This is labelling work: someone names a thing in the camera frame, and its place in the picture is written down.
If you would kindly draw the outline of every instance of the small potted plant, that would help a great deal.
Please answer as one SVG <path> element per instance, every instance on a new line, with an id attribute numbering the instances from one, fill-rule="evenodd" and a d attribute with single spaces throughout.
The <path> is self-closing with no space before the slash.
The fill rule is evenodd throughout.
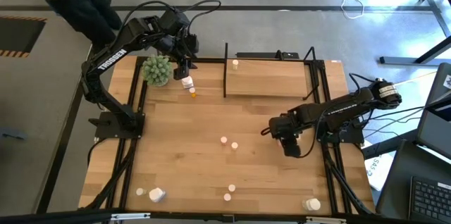
<path id="1" fill-rule="evenodd" d="M 142 64 L 142 72 L 148 85 L 162 87 L 172 75 L 172 65 L 165 56 L 151 56 Z"/>

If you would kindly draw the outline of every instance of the yellow and black caution tape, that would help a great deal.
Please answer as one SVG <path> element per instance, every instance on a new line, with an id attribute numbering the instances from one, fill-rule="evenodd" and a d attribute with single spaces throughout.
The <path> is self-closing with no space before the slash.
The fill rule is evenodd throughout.
<path id="1" fill-rule="evenodd" d="M 9 16 L 9 15 L 0 15 L 0 18 L 3 19 L 11 19 L 11 20 L 36 20 L 36 21 L 47 21 L 47 18 L 42 17 L 27 17 L 27 16 Z"/>
<path id="2" fill-rule="evenodd" d="M 30 55 L 28 52 L 0 50 L 0 57 L 27 58 L 28 55 Z"/>

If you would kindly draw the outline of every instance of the person's leg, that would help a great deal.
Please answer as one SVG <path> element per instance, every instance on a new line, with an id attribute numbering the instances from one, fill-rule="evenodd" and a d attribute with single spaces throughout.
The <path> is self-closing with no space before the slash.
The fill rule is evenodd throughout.
<path id="1" fill-rule="evenodd" d="M 95 47 L 112 43 L 115 34 L 91 0 L 48 0 L 75 31 L 83 33 Z"/>
<path id="2" fill-rule="evenodd" d="M 97 10 L 100 12 L 100 14 L 103 15 L 106 22 L 109 24 L 109 26 L 114 30 L 119 30 L 122 25 L 121 18 L 119 15 L 111 8 L 110 3 L 108 0 L 91 0 L 91 2 L 94 4 L 94 6 L 97 8 Z"/>

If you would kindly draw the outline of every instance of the gray floor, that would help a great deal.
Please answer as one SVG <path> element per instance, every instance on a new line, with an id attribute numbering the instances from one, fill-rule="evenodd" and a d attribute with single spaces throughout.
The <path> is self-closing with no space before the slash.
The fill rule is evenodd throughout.
<path id="1" fill-rule="evenodd" d="M 143 1 L 146 0 L 113 0 L 112 4 L 134 6 Z M 189 5 L 201 0 L 162 1 Z M 339 6 L 342 3 L 342 0 L 221 1 L 224 5 L 241 6 Z M 366 6 L 413 6 L 418 0 L 362 1 Z M 449 3 L 436 1 L 445 20 L 451 22 Z M 0 6 L 10 5 L 45 5 L 45 1 L 0 0 Z M 428 6 L 427 1 L 421 6 Z M 5 216 L 33 211 L 89 42 L 52 12 L 0 11 L 0 14 L 49 19 L 28 58 L 0 57 L 0 125 L 17 128 L 29 135 L 25 141 L 0 139 L 0 215 Z M 136 16 L 154 14 L 161 12 L 142 11 Z M 348 20 L 341 12 L 218 11 L 198 18 L 192 31 L 199 35 L 200 56 L 222 57 L 225 42 L 230 45 L 230 54 L 277 49 L 304 54 L 310 46 L 315 46 L 319 58 L 341 60 L 346 73 L 384 77 L 393 82 L 424 75 L 435 68 L 382 66 L 376 62 L 378 57 L 419 56 L 445 38 L 431 12 L 366 13 L 363 18 Z M 111 71 L 105 74 L 105 85 L 110 76 Z M 399 109 L 424 104 L 431 81 L 432 77 L 426 77 L 400 86 L 404 101 Z M 350 79 L 348 86 L 355 89 Z M 85 179 L 87 150 L 94 134 L 94 127 L 87 119 L 97 117 L 98 113 L 95 105 L 82 102 L 50 211 L 73 210 L 78 205 Z M 413 120 L 405 125 L 393 125 L 387 131 L 403 133 L 417 123 Z M 382 125 L 385 122 L 378 121 L 369 128 Z M 390 137 L 390 134 L 376 134 L 368 140 L 374 143 Z"/>

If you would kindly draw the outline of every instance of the floor mat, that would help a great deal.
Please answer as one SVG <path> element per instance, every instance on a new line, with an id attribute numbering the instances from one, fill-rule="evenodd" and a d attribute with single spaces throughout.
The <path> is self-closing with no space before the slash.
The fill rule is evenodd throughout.
<path id="1" fill-rule="evenodd" d="M 0 15 L 0 56 L 27 58 L 46 18 Z"/>

